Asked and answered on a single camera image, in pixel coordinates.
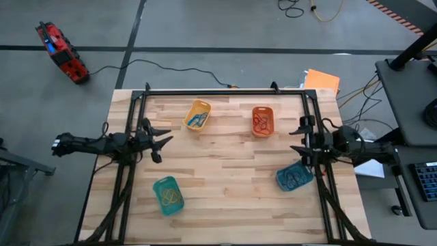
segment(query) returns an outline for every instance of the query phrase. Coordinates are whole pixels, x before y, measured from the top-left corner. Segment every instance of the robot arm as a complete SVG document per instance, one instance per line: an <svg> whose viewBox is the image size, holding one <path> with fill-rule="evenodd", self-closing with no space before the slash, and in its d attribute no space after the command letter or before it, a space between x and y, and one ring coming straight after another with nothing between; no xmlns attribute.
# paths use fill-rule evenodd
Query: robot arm
<svg viewBox="0 0 437 246"><path fill-rule="evenodd" d="M53 155L61 157L73 152L104 154L111 156L113 161L120 162L121 160L129 160L134 153L152 149L153 162L162 162L159 152L173 137L154 141L154 136L164 135L169 133L170 130L153 128L147 118L144 118L141 123L144 131L138 131L135 137L129 133L110 133L98 139L90 139L75 137L71 133L62 133L56 137L52 145Z"/></svg>

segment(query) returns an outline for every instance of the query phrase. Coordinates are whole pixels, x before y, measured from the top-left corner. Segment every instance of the blue basket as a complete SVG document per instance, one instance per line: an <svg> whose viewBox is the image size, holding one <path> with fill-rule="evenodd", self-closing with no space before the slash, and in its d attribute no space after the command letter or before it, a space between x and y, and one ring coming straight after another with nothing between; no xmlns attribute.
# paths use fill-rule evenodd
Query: blue basket
<svg viewBox="0 0 437 246"><path fill-rule="evenodd" d="M156 181L153 190L158 198L163 215L174 215L183 209L184 198L174 177L168 176Z"/></svg>
<svg viewBox="0 0 437 246"><path fill-rule="evenodd" d="M276 173L276 180L283 191L293 191L313 180L313 173L301 161Z"/></svg>

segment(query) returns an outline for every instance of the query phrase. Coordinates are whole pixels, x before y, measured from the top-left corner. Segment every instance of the red power station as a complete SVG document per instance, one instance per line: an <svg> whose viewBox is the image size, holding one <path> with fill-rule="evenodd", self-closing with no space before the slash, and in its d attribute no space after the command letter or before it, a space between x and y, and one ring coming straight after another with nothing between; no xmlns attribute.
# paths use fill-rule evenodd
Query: red power station
<svg viewBox="0 0 437 246"><path fill-rule="evenodd" d="M48 54L56 66L70 77L75 83L83 83L89 79L89 71L77 53L77 50L70 44L62 31L53 23L43 23L35 28Z"/></svg>

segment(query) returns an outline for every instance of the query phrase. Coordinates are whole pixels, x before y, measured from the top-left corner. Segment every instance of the chair wheel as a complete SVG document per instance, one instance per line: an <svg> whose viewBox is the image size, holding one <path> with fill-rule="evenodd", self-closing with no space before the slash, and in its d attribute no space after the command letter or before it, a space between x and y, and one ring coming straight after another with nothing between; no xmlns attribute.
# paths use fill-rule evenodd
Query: chair wheel
<svg viewBox="0 0 437 246"><path fill-rule="evenodd" d="M391 212L393 212L395 215L404 215L404 213L402 212L402 208L401 206L398 205L394 205L391 207Z"/></svg>

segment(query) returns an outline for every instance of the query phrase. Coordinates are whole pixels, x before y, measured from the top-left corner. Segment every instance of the butcher block tabletop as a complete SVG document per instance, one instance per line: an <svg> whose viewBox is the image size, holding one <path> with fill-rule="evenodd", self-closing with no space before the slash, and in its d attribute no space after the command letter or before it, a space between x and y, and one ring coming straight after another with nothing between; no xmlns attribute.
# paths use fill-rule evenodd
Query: butcher block tabletop
<svg viewBox="0 0 437 246"><path fill-rule="evenodd" d="M131 93L114 91L107 120L109 133L124 132ZM317 90L317 94L322 117L340 125L333 92ZM200 133L182 123L196 99L212 107ZM274 111L274 133L269 138L256 138L251 132L252 109L258 106ZM300 145L302 135L288 133L298 128L302 115L302 99L297 95L148 96L145 116L153 127L171 129L161 137L174 138L161 152L162 163L152 162L146 150L137 164L125 243L326 243L315 179L290 192L282 191L276 181L277 170L300 160L290 145ZM96 168L109 161L99 156ZM335 163L333 171L342 209L361 233L370 237L353 167ZM114 163L94 175L80 240L90 236L108 212L116 173ZM185 201L183 210L170 217L162 215L152 188L167 176L176 179Z"/></svg>

